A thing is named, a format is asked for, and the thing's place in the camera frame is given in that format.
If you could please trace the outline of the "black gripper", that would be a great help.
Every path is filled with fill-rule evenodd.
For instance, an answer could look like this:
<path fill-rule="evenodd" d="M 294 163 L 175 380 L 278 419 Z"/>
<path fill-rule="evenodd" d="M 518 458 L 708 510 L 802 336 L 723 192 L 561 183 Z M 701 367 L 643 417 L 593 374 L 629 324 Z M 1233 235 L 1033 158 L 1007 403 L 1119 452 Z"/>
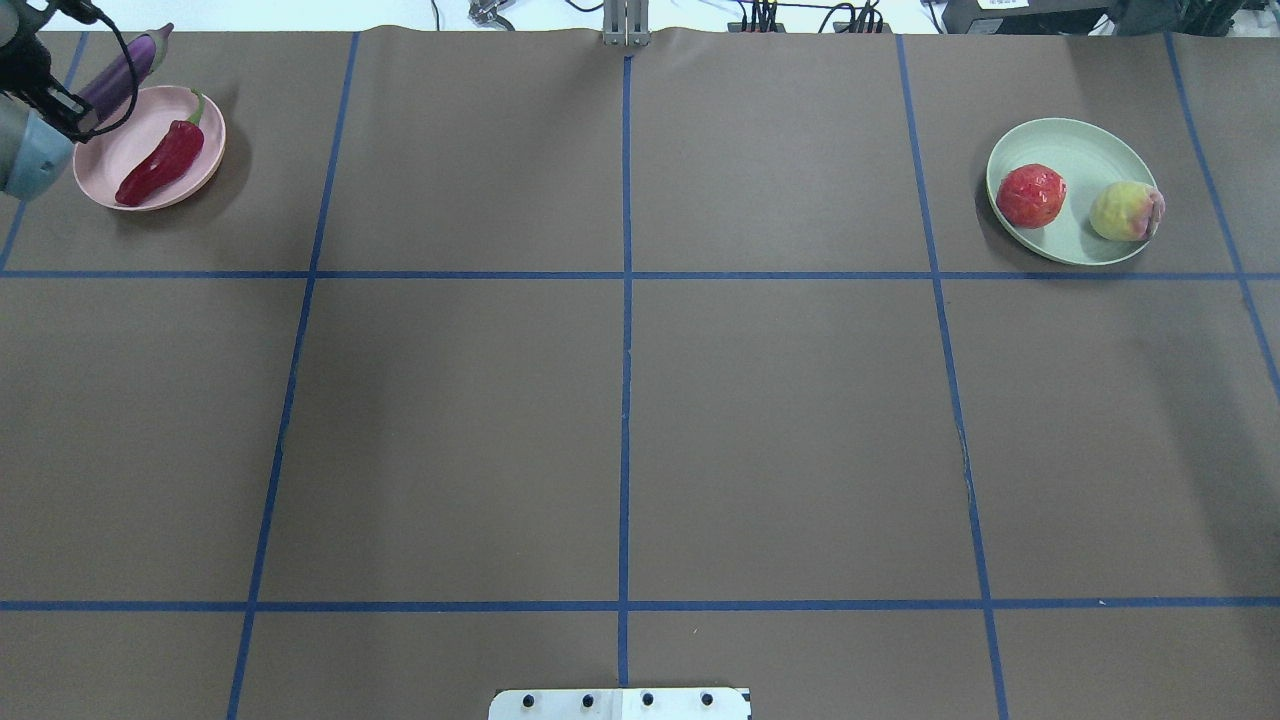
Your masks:
<path fill-rule="evenodd" d="M 29 106 L 64 136 L 88 136 L 92 105 L 51 72 L 51 56 L 33 35 L 15 35 L 1 50 L 1 90 Z"/>

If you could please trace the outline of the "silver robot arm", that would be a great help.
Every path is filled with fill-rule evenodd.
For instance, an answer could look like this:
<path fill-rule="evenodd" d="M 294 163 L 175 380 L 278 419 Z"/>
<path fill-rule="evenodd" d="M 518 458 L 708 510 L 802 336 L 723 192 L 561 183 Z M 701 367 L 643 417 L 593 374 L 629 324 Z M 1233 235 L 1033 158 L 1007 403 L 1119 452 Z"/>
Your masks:
<path fill-rule="evenodd" d="M 23 201 L 44 193 L 64 172 L 72 145 L 92 127 L 93 106 L 55 79 L 37 33 L 58 14 L 91 26 L 91 1 L 1 3 L 1 186 Z"/>

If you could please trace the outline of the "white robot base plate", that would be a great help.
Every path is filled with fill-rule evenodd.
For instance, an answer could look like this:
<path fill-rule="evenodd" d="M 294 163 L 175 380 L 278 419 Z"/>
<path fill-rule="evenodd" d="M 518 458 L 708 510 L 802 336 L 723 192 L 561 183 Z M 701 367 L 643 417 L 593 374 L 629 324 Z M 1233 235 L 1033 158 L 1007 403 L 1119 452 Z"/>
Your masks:
<path fill-rule="evenodd" d="M 732 687 L 509 689 L 489 719 L 751 719 L 750 692 Z"/>

